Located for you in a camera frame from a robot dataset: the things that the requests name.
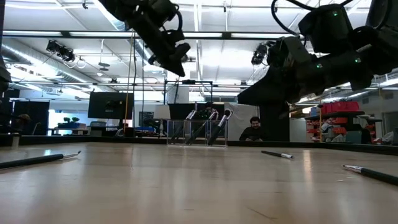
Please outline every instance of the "black marker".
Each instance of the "black marker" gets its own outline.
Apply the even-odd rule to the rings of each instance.
[[[2,163],[0,163],[0,169],[7,169],[7,168],[11,168],[11,167],[18,167],[18,166],[27,166],[27,165],[32,165],[32,164],[40,164],[43,162],[52,162],[52,161],[57,161],[59,159],[68,159],[68,158],[77,156],[80,153],[81,153],[81,151],[78,151],[77,153],[70,154],[70,155],[55,154],[55,155],[49,155],[49,156],[33,157],[33,158],[28,158],[28,159],[20,159],[17,161],[2,162]]]
[[[383,174],[381,172],[370,170],[370,169],[359,167],[359,166],[343,165],[343,167],[347,170],[362,174],[366,177],[370,177],[370,178],[373,178],[376,180],[380,180],[380,181],[398,186],[398,177],[396,177],[396,176]]]
[[[294,159],[294,156],[289,155],[289,154],[284,154],[284,153],[268,152],[268,151],[261,151],[261,153],[272,155],[272,156],[277,156],[277,157],[283,157],[286,159]]]

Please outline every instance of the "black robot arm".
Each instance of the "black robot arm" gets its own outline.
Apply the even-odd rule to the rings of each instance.
[[[170,0],[99,0],[115,18],[123,21],[127,29],[134,29],[154,55],[149,63],[155,61],[161,67],[181,77],[185,76],[181,58],[189,51],[187,43],[176,46],[185,39],[182,31],[182,16],[179,6]],[[164,23],[178,17],[176,30],[163,30]]]
[[[398,2],[374,0],[367,26],[353,29],[340,4],[311,9],[298,24],[302,36],[281,38],[272,43],[268,49],[267,74],[240,93],[238,102],[247,105],[266,105],[273,101],[296,103],[305,95],[320,95],[326,88],[347,82],[353,90],[369,87],[374,75],[383,75],[398,67],[397,15]],[[303,36],[309,39],[316,53],[327,55],[310,54],[302,43]]]

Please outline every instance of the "table surface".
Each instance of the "table surface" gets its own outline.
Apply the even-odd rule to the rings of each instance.
[[[395,156],[88,142],[1,148],[0,161],[79,150],[74,159],[0,170],[1,223],[398,222],[398,187],[341,168],[398,175]]]

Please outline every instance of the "fluorescent light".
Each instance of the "fluorescent light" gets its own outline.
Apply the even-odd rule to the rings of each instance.
[[[292,37],[291,34],[257,34],[257,33],[232,33],[232,38],[255,38],[255,39],[278,39],[281,37]]]
[[[219,32],[184,32],[185,37],[195,38],[195,37],[222,37],[223,34]]]
[[[145,65],[144,72],[163,72],[164,68],[155,65]]]
[[[339,85],[340,87],[347,87],[347,86],[351,86],[351,83],[344,83],[344,84],[341,84],[341,85]]]
[[[26,36],[62,36],[57,31],[24,31],[24,30],[4,30],[3,35],[26,35]]]
[[[361,92],[361,93],[355,93],[355,94],[353,94],[353,95],[351,95],[351,96],[348,96],[348,98],[354,98],[354,97],[357,97],[357,96],[361,96],[361,95],[363,95],[363,94],[365,94],[365,93],[368,93],[369,91],[364,91],[364,92]]]
[[[69,32],[72,37],[131,37],[131,32]]]
[[[398,87],[387,87],[387,88],[382,88],[382,90],[398,90]]]
[[[62,91],[66,94],[77,96],[79,98],[89,98],[90,97],[90,94],[83,93],[82,91],[73,90],[73,89],[69,89],[69,88],[63,89]]]
[[[13,83],[18,83],[18,84],[36,84],[36,85],[53,85],[54,84],[52,82],[19,82],[19,81],[15,81]]]
[[[331,98],[322,99],[322,102],[328,103],[328,102],[337,101],[337,100],[341,100],[341,99],[343,99],[343,97],[331,97]]]
[[[317,106],[316,103],[295,103],[296,106]]]
[[[390,79],[385,82],[380,83],[381,87],[389,86],[389,85],[395,85],[398,84],[398,78]]]
[[[311,112],[311,108],[313,108],[313,106],[302,109],[302,113],[309,114]]]
[[[25,87],[30,88],[31,90],[43,91],[40,87],[31,84],[25,84]]]

